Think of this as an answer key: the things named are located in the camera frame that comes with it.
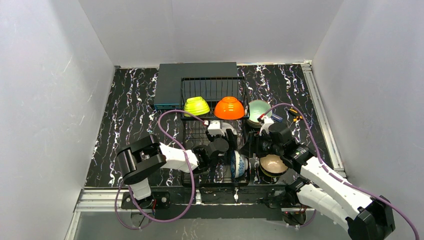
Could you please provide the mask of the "dark blue beige bowl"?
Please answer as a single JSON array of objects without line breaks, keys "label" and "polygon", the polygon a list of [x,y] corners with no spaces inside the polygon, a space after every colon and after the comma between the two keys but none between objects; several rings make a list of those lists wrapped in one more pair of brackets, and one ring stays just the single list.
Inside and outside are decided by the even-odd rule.
[{"label": "dark blue beige bowl", "polygon": [[287,172],[289,169],[278,155],[269,154],[259,159],[261,171],[269,177],[276,178]]}]

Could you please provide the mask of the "blue patterned bowl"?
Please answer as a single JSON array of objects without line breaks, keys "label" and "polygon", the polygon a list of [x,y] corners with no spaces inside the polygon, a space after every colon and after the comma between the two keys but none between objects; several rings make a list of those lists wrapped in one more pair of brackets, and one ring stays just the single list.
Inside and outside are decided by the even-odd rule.
[{"label": "blue patterned bowl", "polygon": [[233,179],[243,176],[248,167],[249,160],[245,155],[240,154],[237,150],[230,154],[230,172]]}]

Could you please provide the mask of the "orange white bowl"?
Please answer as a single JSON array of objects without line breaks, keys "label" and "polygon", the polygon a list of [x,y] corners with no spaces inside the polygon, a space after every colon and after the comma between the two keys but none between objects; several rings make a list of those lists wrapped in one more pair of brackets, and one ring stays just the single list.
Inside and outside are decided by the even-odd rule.
[{"label": "orange white bowl", "polygon": [[222,120],[238,120],[245,116],[245,109],[234,96],[225,96],[216,104],[214,115]]}]

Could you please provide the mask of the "green white bowl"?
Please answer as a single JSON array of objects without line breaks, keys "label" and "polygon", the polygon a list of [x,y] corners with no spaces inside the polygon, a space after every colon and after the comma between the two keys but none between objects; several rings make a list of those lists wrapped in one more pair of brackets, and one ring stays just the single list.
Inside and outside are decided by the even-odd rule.
[{"label": "green white bowl", "polygon": [[184,103],[183,110],[194,116],[204,115],[211,111],[208,103],[201,96],[188,98]]}]

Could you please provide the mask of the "dark striped white bowl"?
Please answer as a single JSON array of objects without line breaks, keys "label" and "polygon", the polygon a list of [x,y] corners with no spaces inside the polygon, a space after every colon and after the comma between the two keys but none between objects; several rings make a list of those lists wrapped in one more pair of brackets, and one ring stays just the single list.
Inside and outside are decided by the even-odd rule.
[{"label": "dark striped white bowl", "polygon": [[237,136],[237,130],[228,122],[221,122],[221,128],[224,135],[227,135],[227,132],[230,131],[233,135]]}]

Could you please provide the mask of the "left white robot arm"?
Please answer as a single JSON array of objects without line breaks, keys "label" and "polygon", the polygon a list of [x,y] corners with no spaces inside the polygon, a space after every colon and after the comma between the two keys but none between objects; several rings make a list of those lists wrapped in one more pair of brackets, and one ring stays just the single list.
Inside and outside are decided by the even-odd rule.
[{"label": "left white robot arm", "polygon": [[227,152],[237,147],[237,131],[225,126],[220,130],[206,131],[209,144],[198,145],[183,151],[159,141],[155,135],[148,135],[123,147],[116,156],[123,177],[123,184],[130,186],[136,200],[150,197],[148,177],[160,168],[203,173],[218,164]]}]

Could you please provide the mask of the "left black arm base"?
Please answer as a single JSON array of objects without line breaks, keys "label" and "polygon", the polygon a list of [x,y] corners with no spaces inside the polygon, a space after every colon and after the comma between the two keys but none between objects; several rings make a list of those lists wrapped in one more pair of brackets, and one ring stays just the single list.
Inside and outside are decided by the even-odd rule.
[{"label": "left black arm base", "polygon": [[[157,210],[166,210],[171,206],[171,195],[167,191],[155,191],[150,196],[136,200],[136,202],[141,209],[153,217]],[[143,216],[132,202],[128,191],[122,195],[120,209],[135,210],[139,215]]]}]

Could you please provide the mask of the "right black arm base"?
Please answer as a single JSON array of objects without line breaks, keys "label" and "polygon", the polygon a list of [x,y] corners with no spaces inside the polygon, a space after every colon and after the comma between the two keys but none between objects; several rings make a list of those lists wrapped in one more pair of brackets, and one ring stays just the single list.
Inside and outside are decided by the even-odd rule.
[{"label": "right black arm base", "polygon": [[264,204],[270,209],[299,207],[297,210],[283,210],[283,221],[287,227],[295,229],[304,228],[315,219],[317,210],[315,209],[312,216],[308,219],[306,210],[309,206],[301,203],[297,194],[300,193],[301,188],[313,186],[309,180],[299,177],[294,182],[285,185],[283,190],[277,191],[272,189],[266,194],[265,198],[259,198],[256,202]]}]

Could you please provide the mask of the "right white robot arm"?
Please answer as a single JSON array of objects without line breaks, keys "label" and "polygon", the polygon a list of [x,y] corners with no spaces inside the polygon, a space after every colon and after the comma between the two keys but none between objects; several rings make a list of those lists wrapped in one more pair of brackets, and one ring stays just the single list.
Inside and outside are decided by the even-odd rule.
[{"label": "right white robot arm", "polygon": [[285,188],[287,198],[327,216],[352,240],[384,240],[396,229],[386,198],[349,187],[349,182],[319,160],[307,145],[297,143],[284,123],[250,132],[243,150],[257,157],[275,155],[297,172],[298,179]]}]

